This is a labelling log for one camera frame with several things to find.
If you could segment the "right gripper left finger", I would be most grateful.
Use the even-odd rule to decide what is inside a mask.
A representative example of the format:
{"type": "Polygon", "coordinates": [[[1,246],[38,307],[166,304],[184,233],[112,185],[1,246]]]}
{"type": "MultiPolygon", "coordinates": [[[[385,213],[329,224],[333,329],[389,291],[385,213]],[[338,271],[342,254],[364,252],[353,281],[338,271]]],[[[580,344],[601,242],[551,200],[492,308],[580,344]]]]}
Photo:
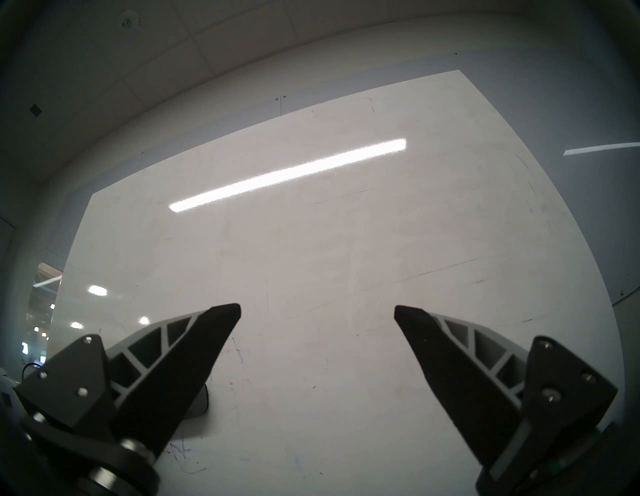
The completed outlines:
{"type": "Polygon", "coordinates": [[[14,389],[13,495],[157,495],[154,465],[240,319],[238,303],[213,306],[47,358],[14,389]]]}

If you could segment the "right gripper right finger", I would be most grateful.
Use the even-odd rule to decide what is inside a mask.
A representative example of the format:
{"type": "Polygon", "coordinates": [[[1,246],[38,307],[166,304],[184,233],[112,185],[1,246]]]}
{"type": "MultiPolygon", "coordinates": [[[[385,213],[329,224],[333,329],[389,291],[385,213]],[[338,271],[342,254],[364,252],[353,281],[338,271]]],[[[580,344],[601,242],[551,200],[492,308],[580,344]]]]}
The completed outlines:
{"type": "Polygon", "coordinates": [[[478,495],[598,495],[618,389],[545,335],[529,350],[490,328],[397,305],[394,320],[481,465],[478,495]]]}

